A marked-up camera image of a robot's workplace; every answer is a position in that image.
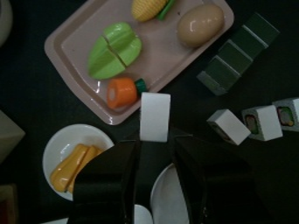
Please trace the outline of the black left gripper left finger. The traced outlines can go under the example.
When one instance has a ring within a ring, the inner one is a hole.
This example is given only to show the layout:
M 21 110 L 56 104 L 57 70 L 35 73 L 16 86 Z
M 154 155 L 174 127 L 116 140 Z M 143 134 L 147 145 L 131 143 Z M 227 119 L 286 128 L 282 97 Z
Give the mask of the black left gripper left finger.
M 88 162 L 75 180 L 67 224 L 134 224 L 139 158 L 139 142 L 127 140 Z

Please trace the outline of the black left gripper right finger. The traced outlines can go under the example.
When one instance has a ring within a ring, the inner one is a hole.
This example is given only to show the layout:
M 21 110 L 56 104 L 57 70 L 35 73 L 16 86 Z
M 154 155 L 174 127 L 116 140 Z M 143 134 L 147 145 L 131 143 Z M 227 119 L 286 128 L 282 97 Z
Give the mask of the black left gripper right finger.
M 272 224 L 248 163 L 192 136 L 174 139 L 176 166 L 191 224 Z

